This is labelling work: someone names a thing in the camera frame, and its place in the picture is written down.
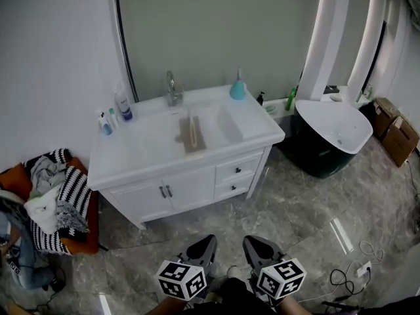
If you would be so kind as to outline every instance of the cabinet door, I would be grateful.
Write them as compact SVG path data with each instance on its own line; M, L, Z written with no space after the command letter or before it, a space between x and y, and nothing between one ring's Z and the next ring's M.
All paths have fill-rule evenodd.
M173 206L160 180L145 180L111 191L113 197L140 222L173 213Z
M177 173L163 178L165 189L177 211L213 203L216 167Z

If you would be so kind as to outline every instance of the faucet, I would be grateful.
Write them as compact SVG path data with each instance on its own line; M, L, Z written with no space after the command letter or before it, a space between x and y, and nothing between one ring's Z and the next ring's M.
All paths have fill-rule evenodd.
M182 92L178 93L175 90L175 80L171 70L166 72L166 82L168 83L168 93L166 95L166 101L169 107L176 105L182 105L184 99Z

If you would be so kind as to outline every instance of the white towel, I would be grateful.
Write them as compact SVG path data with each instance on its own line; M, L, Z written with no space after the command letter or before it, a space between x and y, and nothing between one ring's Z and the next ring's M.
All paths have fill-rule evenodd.
M57 231L57 197L61 184L46 192L41 197L33 198L24 205L29 217L46 234Z

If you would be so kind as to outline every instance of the person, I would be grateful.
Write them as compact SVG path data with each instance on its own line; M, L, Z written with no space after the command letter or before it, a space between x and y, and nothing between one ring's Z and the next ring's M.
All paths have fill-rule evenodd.
M222 303L200 303L194 308L186 309L187 302L172 297L166 298L147 315L225 315L225 314L258 314L258 315L310 315L296 300L287 296L276 307L274 312L262 300L247 290L245 282L240 280L240 270L233 266L228 270L228 279L221 285L219 295Z
M28 215L22 204L0 198L0 252L1 259L8 259L20 270L12 272L13 280L24 289L48 286L54 292L64 288L64 282L56 277L51 266L35 268L35 249L28 229Z

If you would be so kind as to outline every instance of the black and white striped blanket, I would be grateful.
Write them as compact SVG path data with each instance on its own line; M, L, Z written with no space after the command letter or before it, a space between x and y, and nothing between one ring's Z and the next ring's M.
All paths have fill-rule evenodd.
M65 163L65 156L70 156L70 152L65 149L55 150L45 154L51 161ZM31 171L38 157L24 163L26 171ZM64 181L58 199L73 205L80 215L86 219L89 200L92 190L87 186L87 176L79 169L70 166L66 169L66 180ZM70 254L68 248L60 241L60 238L68 238L78 242L86 242L87 234L74 230L73 228L62 228L54 234L44 234L41 228L32 220L30 221L33 243L35 248L41 252Z

